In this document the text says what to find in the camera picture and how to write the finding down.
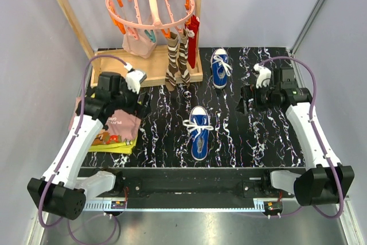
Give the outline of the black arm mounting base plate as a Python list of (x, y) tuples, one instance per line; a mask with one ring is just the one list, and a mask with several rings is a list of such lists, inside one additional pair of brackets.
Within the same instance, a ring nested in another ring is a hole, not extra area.
[(128, 198), (152, 194), (230, 193), (236, 196), (292, 198), (266, 183), (273, 168), (113, 168), (127, 189)]

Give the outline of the white shoelace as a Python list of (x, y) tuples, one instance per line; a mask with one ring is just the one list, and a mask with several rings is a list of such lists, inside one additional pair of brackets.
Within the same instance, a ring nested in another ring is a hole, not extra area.
[(198, 125), (197, 122), (192, 122), (188, 119), (183, 120), (183, 125), (186, 127), (188, 133), (193, 134), (195, 137), (200, 135), (200, 133), (204, 130), (214, 130), (214, 127), (211, 125)]

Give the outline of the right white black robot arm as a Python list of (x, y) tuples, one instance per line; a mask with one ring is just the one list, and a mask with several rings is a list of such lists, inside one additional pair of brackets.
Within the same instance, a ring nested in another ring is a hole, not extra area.
[(242, 87), (237, 111), (246, 114), (281, 108), (295, 131), (306, 165), (302, 174), (285, 169), (267, 172), (260, 183), (262, 194), (273, 197), (283, 190), (295, 196), (301, 206), (340, 203), (354, 180), (354, 171), (342, 165), (331, 149), (310, 90), (298, 86), (291, 67), (271, 71), (256, 64), (253, 73), (256, 81)]

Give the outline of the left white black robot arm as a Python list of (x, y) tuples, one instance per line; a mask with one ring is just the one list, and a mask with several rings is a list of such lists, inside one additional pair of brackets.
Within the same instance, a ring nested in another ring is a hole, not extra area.
[(71, 130), (58, 155), (41, 178), (31, 178), (27, 185), (40, 219), (43, 212), (47, 212), (75, 220), (87, 201), (106, 192), (112, 197), (123, 192), (122, 174), (112, 169), (101, 169), (81, 181), (77, 177), (93, 141), (116, 111), (139, 119), (148, 114), (149, 96), (138, 101), (146, 77), (146, 73), (138, 69), (130, 70), (125, 77), (103, 72), (94, 93), (81, 98)]

